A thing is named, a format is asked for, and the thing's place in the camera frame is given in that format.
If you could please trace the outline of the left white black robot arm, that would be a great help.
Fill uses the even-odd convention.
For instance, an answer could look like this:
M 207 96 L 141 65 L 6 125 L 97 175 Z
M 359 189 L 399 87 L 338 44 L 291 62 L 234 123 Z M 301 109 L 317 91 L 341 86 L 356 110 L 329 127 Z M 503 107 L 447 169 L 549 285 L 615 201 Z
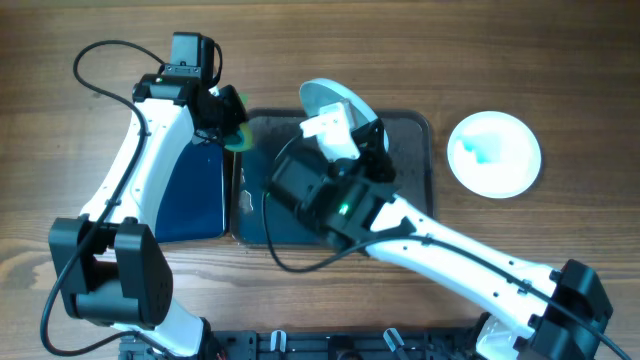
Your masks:
M 220 45 L 177 32 L 171 55 L 143 76 L 125 100 L 132 118 L 100 188 L 75 218 L 49 231 L 56 281 L 44 305 L 40 338 L 53 349 L 56 301 L 68 316 L 113 329 L 165 359 L 222 359 L 209 322 L 173 297 L 173 275 L 155 237 L 166 188 L 188 145 L 243 152 L 252 134 L 241 97 L 221 86 Z

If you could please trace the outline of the green yellow sponge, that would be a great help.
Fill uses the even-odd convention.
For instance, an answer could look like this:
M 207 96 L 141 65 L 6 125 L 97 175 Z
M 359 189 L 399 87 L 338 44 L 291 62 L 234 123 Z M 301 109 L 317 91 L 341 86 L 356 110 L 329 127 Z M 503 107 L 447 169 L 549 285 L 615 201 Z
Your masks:
M 224 147 L 232 152 L 244 152 L 253 145 L 253 134 L 242 99 L 235 91 L 225 97 Z

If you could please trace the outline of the white plate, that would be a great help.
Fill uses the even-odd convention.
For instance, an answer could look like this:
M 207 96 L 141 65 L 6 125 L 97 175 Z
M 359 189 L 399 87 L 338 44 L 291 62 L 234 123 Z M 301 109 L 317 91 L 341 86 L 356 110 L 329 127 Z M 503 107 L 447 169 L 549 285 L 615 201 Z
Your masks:
M 458 123 L 446 157 L 465 188 L 492 199 L 523 194 L 542 171 L 542 151 L 532 130 L 500 111 L 477 112 Z
M 318 115 L 321 107 L 343 99 L 348 100 L 352 105 L 356 121 L 352 131 L 378 119 L 376 113 L 364 100 L 352 90 L 334 80 L 316 78 L 306 81 L 300 86 L 299 97 L 307 119 Z

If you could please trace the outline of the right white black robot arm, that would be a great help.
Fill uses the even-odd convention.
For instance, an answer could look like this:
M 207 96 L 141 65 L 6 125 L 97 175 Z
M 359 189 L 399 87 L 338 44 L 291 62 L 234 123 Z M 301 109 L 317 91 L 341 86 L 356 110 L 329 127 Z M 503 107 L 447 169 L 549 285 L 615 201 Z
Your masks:
M 613 307 L 596 272 L 492 249 L 420 212 L 394 186 L 381 121 L 303 127 L 277 154 L 263 196 L 326 239 L 337 258 L 362 253 L 407 268 L 480 306 L 472 340 L 485 359 L 591 359 L 610 346 Z

